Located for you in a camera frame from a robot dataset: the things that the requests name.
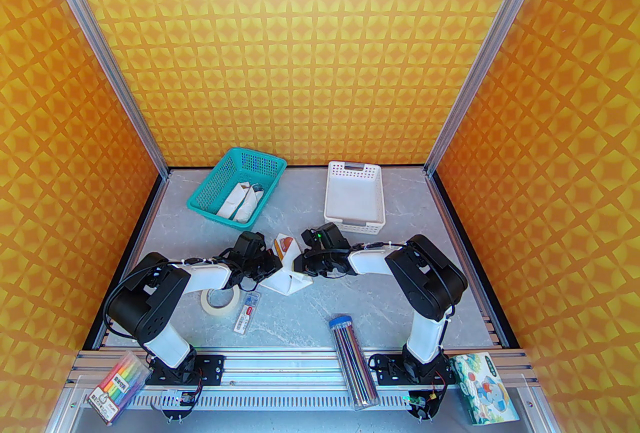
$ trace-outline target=orange patterned wall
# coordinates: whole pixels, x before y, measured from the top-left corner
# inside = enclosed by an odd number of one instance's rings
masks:
[[[169,165],[423,163],[502,0],[89,0]]]
[[[156,170],[64,0],[0,0],[0,430],[42,431]]]
[[[640,0],[526,0],[438,172],[556,416],[640,423]]]

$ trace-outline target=tape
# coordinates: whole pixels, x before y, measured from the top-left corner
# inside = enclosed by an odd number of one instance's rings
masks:
[[[237,285],[233,286],[233,296],[231,296],[231,301],[226,305],[222,305],[222,307],[214,307],[209,303],[209,291],[211,291],[211,289],[204,289],[200,295],[200,304],[202,305],[204,312],[209,315],[226,316],[236,308],[236,305],[240,302],[240,289],[238,289]]]

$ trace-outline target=teal plastic basket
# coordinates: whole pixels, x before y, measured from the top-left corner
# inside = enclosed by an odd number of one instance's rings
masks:
[[[204,182],[190,196],[187,207],[205,218],[224,223],[229,227],[251,230],[267,200],[278,186],[278,181],[286,167],[287,162],[282,158],[256,150],[233,148],[220,159]],[[247,181],[252,185],[261,184],[264,189],[264,195],[249,221],[238,223],[216,216],[234,186],[239,182]]]

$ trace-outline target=white plastic basket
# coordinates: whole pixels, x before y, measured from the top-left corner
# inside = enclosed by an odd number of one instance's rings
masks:
[[[343,232],[380,232],[386,223],[382,169],[378,165],[331,161],[324,220],[335,223]]]

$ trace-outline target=black mounting plate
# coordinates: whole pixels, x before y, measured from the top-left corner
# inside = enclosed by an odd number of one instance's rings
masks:
[[[457,379],[448,359],[438,356],[429,364],[428,371],[419,378],[411,378],[405,370],[404,357],[398,355],[383,355],[376,353],[368,359],[368,366],[375,371],[377,384],[380,387],[389,385],[416,385],[420,387],[430,385],[441,385],[442,380],[438,378],[436,372],[442,375],[448,385],[455,385]]]
[[[196,355],[193,369],[202,371],[202,385],[204,387],[219,387],[222,380],[222,373],[225,371],[225,357],[223,355]],[[154,369],[146,381],[146,385],[159,385],[167,387],[169,385],[198,385],[198,377],[194,375],[187,383],[181,383],[171,378],[159,367]]]

